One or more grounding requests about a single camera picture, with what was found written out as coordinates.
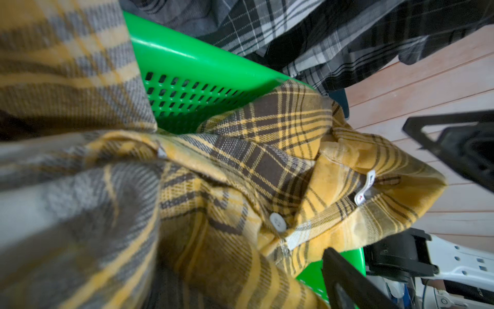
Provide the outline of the yellow plaid shirt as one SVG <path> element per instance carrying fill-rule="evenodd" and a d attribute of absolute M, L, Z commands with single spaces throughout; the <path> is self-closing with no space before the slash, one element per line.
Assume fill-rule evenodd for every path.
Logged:
<path fill-rule="evenodd" d="M 446 189 L 292 81 L 158 132 L 123 18 L 1 2 L 2 308 L 327 308 L 297 276 Z"/>

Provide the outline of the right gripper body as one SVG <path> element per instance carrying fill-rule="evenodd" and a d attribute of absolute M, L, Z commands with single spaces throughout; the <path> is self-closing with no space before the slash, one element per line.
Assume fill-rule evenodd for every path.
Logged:
<path fill-rule="evenodd" d="M 458 175 L 493 191 L 493 110 L 410 117 L 402 130 Z"/>

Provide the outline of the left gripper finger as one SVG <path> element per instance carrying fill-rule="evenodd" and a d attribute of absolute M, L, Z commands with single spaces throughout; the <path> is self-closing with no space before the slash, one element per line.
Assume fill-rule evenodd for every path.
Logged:
<path fill-rule="evenodd" d="M 324 251 L 322 276 L 332 309 L 398 307 L 333 248 Z"/>

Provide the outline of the grey plaid shirt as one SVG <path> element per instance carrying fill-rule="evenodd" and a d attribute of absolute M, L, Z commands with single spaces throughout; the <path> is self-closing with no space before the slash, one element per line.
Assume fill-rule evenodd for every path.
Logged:
<path fill-rule="evenodd" d="M 411 65 L 493 23 L 492 1 L 121 1 L 128 13 L 322 94 Z"/>

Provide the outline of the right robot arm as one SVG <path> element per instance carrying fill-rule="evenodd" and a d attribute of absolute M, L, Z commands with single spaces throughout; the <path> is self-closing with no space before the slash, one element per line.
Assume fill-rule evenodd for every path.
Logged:
<path fill-rule="evenodd" d="M 410 117 L 403 131 L 462 178 L 493 191 L 493 111 Z M 422 308 L 493 308 L 493 254 L 409 229 L 365 249 L 372 275 L 413 279 Z"/>

